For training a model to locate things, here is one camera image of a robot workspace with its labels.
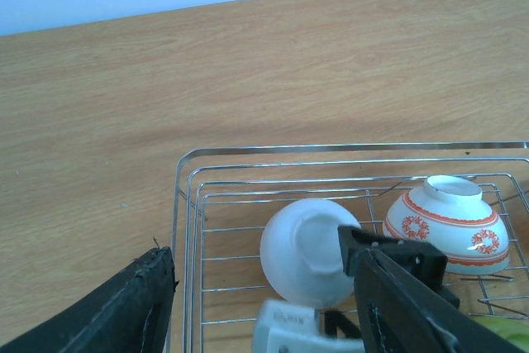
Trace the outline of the red floral pattern bowl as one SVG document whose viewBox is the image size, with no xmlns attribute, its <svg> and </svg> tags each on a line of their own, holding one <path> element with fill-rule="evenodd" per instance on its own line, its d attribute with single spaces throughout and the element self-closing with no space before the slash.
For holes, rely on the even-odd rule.
<svg viewBox="0 0 529 353">
<path fill-rule="evenodd" d="M 383 223 L 385 236 L 432 244 L 455 274 L 495 274 L 507 268 L 509 236 L 503 219 L 476 183 L 432 175 L 402 194 Z"/>
</svg>

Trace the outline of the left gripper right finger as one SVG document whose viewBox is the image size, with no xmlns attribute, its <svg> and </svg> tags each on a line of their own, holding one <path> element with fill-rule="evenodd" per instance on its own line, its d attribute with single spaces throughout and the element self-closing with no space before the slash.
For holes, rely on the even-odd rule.
<svg viewBox="0 0 529 353">
<path fill-rule="evenodd" d="M 355 276 L 367 352 L 520 352 L 455 309 L 380 250 L 360 252 Z"/>
</svg>

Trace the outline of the green and white bowl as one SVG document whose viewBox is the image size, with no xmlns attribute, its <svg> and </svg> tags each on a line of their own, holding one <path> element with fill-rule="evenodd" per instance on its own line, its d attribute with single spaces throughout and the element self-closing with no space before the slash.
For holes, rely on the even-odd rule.
<svg viewBox="0 0 529 353">
<path fill-rule="evenodd" d="M 474 321 L 512 343 L 521 350 L 528 352 L 528 324 L 515 319 L 503 317 L 472 317 Z"/>
</svg>

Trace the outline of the plain white bowl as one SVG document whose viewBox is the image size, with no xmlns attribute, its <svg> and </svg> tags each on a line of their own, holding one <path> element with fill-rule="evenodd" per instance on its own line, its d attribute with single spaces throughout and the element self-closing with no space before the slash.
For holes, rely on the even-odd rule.
<svg viewBox="0 0 529 353">
<path fill-rule="evenodd" d="M 360 227 L 340 204 L 305 198 L 280 209 L 260 239 L 260 263 L 274 291 L 286 301 L 322 309 L 345 302 L 354 279 L 345 275 L 337 227 Z"/>
</svg>

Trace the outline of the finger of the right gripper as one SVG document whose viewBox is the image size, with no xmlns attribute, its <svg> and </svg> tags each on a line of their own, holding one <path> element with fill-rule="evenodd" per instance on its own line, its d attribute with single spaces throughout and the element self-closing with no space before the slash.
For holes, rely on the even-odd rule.
<svg viewBox="0 0 529 353">
<path fill-rule="evenodd" d="M 460 306 L 460 299 L 443 285 L 448 258 L 432 244 L 382 236 L 353 226 L 341 225 L 337 230 L 345 275 L 355 277 L 361 251 L 379 250 L 454 308 Z"/>
</svg>

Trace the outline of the chrome wire dish rack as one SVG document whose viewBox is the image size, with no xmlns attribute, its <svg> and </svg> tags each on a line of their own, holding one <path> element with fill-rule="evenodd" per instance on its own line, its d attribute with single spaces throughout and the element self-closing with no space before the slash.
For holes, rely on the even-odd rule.
<svg viewBox="0 0 529 353">
<path fill-rule="evenodd" d="M 525 352 L 526 141 L 201 148 L 168 352 Z"/>
</svg>

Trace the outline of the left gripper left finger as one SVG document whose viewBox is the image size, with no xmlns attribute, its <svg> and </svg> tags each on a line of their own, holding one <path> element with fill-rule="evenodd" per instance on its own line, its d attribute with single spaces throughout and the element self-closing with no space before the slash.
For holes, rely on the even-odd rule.
<svg viewBox="0 0 529 353">
<path fill-rule="evenodd" d="M 167 352 L 176 278 L 171 249 L 148 250 L 2 352 Z"/>
</svg>

